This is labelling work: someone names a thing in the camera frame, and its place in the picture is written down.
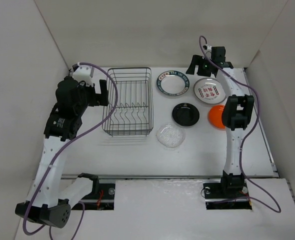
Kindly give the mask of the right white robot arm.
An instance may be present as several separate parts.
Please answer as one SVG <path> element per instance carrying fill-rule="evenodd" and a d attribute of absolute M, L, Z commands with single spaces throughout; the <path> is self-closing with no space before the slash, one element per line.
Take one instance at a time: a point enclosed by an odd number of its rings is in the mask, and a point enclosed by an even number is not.
<path fill-rule="evenodd" d="M 246 129 L 249 126 L 257 92 L 245 94 L 242 83 L 226 70 L 233 66 L 226 61 L 226 49 L 223 46 L 200 45 L 203 55 L 194 55 L 186 73 L 189 75 L 209 77 L 214 75 L 221 84 L 226 96 L 222 113 L 222 123 L 225 126 L 227 147 L 226 161 L 219 182 L 209 182 L 203 185 L 204 195 L 209 199 L 241 198 L 241 191 L 246 185 L 247 176 L 242 166 L 242 153 L 245 139 L 251 134 Z"/>

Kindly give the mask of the black plate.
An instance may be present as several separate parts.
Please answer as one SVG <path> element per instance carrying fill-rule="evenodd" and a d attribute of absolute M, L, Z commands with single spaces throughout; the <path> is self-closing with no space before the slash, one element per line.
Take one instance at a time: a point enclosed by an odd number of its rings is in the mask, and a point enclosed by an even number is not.
<path fill-rule="evenodd" d="M 171 115 L 174 122 L 182 127 L 192 127 L 200 119 L 199 110 L 187 102 L 177 104 L 173 108 Z"/>

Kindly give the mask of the red patterned white plate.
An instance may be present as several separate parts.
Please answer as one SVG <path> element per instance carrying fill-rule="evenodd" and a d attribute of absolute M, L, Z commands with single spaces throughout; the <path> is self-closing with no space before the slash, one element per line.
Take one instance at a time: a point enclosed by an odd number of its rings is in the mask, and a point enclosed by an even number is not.
<path fill-rule="evenodd" d="M 197 80 L 193 86 L 193 92 L 201 102 L 208 105 L 217 105 L 226 99 L 222 85 L 211 77 Z"/>

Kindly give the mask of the clear glass plate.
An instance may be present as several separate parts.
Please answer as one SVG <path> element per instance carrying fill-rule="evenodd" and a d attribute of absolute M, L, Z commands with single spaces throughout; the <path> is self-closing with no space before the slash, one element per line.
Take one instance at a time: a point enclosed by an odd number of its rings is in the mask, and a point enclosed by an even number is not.
<path fill-rule="evenodd" d="M 161 125 L 155 136 L 160 144 L 169 149 L 178 148 L 186 138 L 185 131 L 171 123 Z"/>

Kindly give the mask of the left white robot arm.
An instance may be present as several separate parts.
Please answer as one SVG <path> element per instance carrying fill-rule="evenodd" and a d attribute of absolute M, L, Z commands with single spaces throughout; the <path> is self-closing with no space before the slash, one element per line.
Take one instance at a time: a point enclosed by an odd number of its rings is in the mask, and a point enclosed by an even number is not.
<path fill-rule="evenodd" d="M 15 214 L 24 222 L 61 229 L 83 197 L 92 199 L 99 194 L 99 178 L 90 173 L 81 173 L 66 190 L 59 191 L 66 162 L 62 153 L 79 137 L 83 114 L 88 107 L 109 104 L 106 80 L 99 80 L 99 87 L 100 93 L 96 93 L 95 84 L 71 76 L 58 83 L 56 103 L 43 133 L 43 153 L 34 183 L 26 200 L 15 208 Z"/>

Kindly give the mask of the orange plate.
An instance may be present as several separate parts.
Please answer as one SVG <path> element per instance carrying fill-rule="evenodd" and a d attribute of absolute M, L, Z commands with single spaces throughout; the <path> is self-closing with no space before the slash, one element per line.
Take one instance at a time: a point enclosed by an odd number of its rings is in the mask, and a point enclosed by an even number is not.
<path fill-rule="evenodd" d="M 207 115 L 209 123 L 220 130 L 224 130 L 226 127 L 223 124 L 222 121 L 222 115 L 224 111 L 225 106 L 224 105 L 215 105 L 213 106 Z"/>

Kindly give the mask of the green rimmed white plate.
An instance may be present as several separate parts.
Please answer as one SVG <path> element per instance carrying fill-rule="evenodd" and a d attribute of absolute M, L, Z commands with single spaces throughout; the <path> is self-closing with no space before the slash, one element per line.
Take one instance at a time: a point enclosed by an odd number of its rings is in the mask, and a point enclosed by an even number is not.
<path fill-rule="evenodd" d="M 168 70 L 158 76 L 156 87 L 166 96 L 179 97 L 190 88 L 190 80 L 180 71 Z"/>

